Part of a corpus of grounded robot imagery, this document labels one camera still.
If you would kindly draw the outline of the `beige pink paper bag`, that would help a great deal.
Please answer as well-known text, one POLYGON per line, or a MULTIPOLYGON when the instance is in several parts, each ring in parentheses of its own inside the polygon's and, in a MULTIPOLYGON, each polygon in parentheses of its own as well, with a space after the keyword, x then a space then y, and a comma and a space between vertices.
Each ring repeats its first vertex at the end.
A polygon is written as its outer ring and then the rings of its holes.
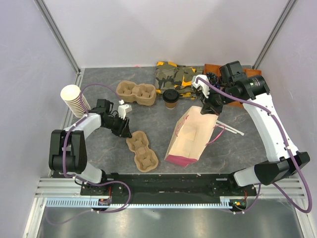
POLYGON ((203 115, 201 110, 191 106, 177 121, 165 155, 167 162, 186 167, 200 159, 218 119, 218 115, 203 115))

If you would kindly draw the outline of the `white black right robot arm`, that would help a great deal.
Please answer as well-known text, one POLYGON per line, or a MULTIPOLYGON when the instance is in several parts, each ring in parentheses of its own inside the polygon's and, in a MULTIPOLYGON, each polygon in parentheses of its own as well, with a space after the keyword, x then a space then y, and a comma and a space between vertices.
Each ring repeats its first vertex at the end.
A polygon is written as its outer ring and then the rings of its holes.
POLYGON ((200 90, 203 114, 222 112, 224 105, 240 102, 248 112, 264 144, 267 160, 233 172, 227 182, 228 192, 240 194, 245 186, 270 185, 289 177, 309 161, 285 131, 273 105, 270 89, 261 75, 247 76, 239 61, 220 67, 220 76, 200 74, 192 79, 192 87, 200 90))

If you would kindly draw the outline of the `brown paper coffee cup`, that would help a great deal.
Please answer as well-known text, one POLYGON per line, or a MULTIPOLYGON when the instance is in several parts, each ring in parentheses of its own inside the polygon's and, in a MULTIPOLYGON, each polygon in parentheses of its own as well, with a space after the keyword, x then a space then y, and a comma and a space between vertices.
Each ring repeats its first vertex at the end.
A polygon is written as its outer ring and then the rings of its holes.
POLYGON ((177 101, 175 102, 168 102, 168 101, 165 101, 165 106, 168 108, 168 109, 174 109, 177 105, 177 101))

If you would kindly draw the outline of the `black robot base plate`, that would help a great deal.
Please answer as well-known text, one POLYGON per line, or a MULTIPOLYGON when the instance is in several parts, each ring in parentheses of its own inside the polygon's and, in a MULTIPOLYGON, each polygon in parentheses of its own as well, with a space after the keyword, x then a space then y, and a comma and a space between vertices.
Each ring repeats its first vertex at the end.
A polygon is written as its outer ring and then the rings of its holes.
POLYGON ((221 197, 244 199, 256 196, 252 185, 238 187, 230 174, 118 174, 106 175, 116 184, 82 185, 80 194, 109 195, 119 203, 216 203, 221 197))

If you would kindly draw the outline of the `black plastic cup lid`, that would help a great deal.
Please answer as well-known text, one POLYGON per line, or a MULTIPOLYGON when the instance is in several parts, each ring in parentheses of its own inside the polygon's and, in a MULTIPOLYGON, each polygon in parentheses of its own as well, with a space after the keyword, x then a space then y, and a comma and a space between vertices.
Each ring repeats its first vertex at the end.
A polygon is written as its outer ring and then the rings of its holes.
POLYGON ((179 100, 179 93, 175 89, 167 89, 164 91, 162 98, 167 103, 175 103, 179 100))

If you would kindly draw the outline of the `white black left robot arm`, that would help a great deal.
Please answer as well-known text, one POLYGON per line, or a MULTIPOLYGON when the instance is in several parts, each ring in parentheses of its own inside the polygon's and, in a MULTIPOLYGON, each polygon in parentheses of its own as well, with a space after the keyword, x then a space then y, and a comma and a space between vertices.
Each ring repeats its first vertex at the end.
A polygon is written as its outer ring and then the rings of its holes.
POLYGON ((101 127, 111 130, 112 134, 121 138, 132 137, 127 117, 132 106, 120 100, 118 109, 112 109, 112 102, 98 99, 97 105, 76 123, 51 133, 50 170, 62 173, 66 178, 75 177, 91 184, 92 190, 98 195, 107 193, 109 184, 105 172, 88 162, 86 139, 101 127))

